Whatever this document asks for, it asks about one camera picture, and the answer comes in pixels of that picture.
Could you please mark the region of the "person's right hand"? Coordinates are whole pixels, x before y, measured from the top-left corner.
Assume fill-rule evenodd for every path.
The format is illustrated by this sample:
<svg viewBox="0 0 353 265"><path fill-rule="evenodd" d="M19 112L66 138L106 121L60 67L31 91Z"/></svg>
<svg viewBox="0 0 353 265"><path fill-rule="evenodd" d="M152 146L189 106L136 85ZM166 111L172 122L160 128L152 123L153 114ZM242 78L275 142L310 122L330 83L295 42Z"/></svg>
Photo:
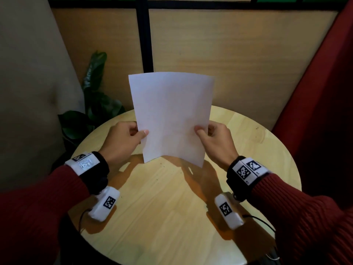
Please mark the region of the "person's right hand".
<svg viewBox="0 0 353 265"><path fill-rule="evenodd" d="M230 129L225 124L210 121L214 125L213 142L205 148L207 156L221 169L227 171L231 163L239 156Z"/></svg>

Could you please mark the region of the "person's left hand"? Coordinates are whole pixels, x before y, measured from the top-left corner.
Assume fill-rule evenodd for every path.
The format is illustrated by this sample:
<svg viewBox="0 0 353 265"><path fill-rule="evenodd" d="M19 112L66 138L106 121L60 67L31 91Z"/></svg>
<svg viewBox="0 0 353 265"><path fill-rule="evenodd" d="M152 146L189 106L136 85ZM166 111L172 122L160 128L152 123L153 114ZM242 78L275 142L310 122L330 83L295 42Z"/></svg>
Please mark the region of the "person's left hand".
<svg viewBox="0 0 353 265"><path fill-rule="evenodd" d="M139 129L135 121L119 121L112 126L99 153L108 163L109 169L123 164L133 152L130 152L130 130Z"/></svg>

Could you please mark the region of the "white paper sheet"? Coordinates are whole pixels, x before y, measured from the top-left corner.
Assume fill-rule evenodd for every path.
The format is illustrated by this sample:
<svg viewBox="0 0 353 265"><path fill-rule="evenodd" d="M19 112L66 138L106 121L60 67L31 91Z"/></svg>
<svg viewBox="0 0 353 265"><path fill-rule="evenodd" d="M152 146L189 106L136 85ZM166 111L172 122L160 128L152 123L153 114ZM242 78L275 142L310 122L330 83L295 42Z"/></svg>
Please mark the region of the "white paper sheet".
<svg viewBox="0 0 353 265"><path fill-rule="evenodd" d="M203 167L205 149L196 126L208 129L215 79L186 72L129 75L144 163L161 156L183 159Z"/></svg>

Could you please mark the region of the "person's left forearm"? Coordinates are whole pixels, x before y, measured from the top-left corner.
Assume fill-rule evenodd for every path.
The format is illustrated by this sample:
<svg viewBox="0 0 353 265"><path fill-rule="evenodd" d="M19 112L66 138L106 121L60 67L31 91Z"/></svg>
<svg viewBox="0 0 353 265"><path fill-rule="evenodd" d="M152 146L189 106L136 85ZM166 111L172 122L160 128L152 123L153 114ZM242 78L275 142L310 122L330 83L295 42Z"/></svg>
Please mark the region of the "person's left forearm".
<svg viewBox="0 0 353 265"><path fill-rule="evenodd" d="M90 196L88 186L63 165L37 184L0 193L0 265L53 265L60 220Z"/></svg>

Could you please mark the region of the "person's right forearm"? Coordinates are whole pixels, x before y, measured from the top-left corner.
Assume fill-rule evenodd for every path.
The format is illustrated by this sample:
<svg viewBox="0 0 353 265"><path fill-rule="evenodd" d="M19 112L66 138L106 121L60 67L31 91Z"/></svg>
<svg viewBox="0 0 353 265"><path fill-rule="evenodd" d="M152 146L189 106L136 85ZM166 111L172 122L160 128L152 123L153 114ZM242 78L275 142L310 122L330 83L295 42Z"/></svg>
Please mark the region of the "person's right forearm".
<svg viewBox="0 0 353 265"><path fill-rule="evenodd" d="M353 265L353 206L342 210L327 196L311 197L269 174L248 202L274 226L285 265Z"/></svg>

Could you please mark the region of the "green leafy plant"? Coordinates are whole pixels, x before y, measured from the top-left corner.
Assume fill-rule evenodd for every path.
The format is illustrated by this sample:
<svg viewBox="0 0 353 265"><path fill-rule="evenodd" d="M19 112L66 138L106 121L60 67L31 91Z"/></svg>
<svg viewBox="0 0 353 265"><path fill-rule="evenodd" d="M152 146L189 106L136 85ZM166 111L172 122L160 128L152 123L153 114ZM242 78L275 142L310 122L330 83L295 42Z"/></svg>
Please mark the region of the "green leafy plant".
<svg viewBox="0 0 353 265"><path fill-rule="evenodd" d="M81 85L85 111L69 110L58 115L67 153L74 153L96 128L125 112L119 100L110 98L100 90L106 60L106 52L95 52L91 56Z"/></svg>

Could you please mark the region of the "wide wooden wall panel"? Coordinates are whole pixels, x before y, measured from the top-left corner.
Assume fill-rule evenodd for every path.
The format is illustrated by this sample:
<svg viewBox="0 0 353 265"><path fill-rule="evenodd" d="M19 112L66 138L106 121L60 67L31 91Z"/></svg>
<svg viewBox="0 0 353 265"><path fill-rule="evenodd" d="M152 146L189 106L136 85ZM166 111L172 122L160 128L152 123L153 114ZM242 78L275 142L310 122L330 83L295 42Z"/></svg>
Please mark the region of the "wide wooden wall panel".
<svg viewBox="0 0 353 265"><path fill-rule="evenodd" d="M272 130L336 16L150 9L154 71L214 76L213 105Z"/></svg>

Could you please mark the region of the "black partition frame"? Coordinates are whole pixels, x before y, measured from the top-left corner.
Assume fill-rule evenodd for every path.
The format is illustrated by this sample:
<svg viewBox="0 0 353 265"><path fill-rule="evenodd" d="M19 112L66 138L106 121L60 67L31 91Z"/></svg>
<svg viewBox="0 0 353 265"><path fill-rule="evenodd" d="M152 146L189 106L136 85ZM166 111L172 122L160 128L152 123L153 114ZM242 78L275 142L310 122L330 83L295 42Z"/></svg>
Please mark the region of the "black partition frame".
<svg viewBox="0 0 353 265"><path fill-rule="evenodd" d="M48 0L51 8L135 9L143 71L153 72L150 9L341 11L348 0Z"/></svg>

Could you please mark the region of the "narrow wooden wall panel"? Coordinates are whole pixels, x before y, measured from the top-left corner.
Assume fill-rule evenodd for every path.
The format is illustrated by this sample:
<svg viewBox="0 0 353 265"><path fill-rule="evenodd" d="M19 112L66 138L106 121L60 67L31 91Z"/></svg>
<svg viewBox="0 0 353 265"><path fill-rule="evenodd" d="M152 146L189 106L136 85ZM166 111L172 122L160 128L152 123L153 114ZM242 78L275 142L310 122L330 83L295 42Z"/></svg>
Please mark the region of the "narrow wooden wall panel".
<svg viewBox="0 0 353 265"><path fill-rule="evenodd" d="M143 73L135 9L53 8L55 20L76 71L83 82L91 58L106 52L100 90L133 109L129 75Z"/></svg>

